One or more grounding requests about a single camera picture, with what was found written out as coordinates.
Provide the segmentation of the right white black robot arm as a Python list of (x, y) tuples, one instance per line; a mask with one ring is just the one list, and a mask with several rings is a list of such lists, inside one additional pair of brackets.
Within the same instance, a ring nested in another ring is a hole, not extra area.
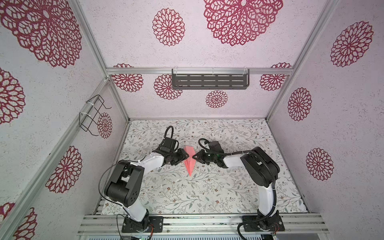
[(201, 150), (193, 155), (193, 159), (206, 165), (215, 163), (224, 169), (244, 167), (250, 178), (258, 186), (259, 193), (258, 216), (254, 220), (248, 220), (248, 222), (259, 222), (264, 226), (272, 223), (278, 214), (276, 180), (280, 167), (262, 148), (255, 147), (249, 151), (234, 153)]

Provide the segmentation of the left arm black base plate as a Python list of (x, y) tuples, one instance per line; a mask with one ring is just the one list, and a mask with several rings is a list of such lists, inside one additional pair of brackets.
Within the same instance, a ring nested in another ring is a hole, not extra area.
[(144, 217), (141, 222), (125, 218), (122, 233), (161, 233), (163, 231), (164, 217)]

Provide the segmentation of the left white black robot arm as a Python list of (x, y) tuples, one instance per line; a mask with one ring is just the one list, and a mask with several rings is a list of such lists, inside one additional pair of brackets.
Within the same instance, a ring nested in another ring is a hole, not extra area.
[(119, 161), (107, 181), (104, 194), (111, 201), (122, 205), (131, 220), (137, 223), (146, 222), (149, 211), (139, 200), (144, 175), (167, 164), (177, 165), (188, 157), (185, 150), (178, 149), (169, 153), (151, 152), (136, 163)]

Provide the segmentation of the pink square paper sheet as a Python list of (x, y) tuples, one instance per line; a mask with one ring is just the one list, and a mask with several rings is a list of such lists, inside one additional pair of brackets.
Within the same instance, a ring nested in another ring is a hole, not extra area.
[(185, 146), (184, 150), (189, 155), (189, 157), (186, 160), (184, 160), (184, 163), (185, 163), (187, 172), (188, 172), (189, 176), (191, 177), (193, 170), (195, 168), (195, 165), (196, 165), (196, 160), (193, 159), (193, 156), (196, 154), (196, 151), (191, 146)]

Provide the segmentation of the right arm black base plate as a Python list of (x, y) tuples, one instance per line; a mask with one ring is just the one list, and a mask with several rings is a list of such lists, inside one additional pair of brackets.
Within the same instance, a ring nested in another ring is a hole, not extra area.
[(242, 221), (251, 222), (250, 224), (244, 224), (244, 229), (246, 232), (283, 232), (285, 231), (285, 226), (283, 220), (278, 212), (273, 216), (268, 217), (265, 220), (255, 222), (258, 216), (243, 216)]

